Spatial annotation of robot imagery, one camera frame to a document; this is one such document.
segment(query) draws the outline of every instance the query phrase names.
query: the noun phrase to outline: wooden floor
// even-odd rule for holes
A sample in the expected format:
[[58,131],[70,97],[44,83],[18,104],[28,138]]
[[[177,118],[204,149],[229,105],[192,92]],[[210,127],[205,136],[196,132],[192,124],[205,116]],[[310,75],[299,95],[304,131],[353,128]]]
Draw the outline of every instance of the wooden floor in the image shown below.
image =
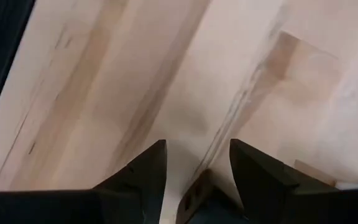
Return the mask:
[[0,190],[83,189],[168,139],[162,223],[239,138],[358,184],[358,1],[38,0],[0,97]]

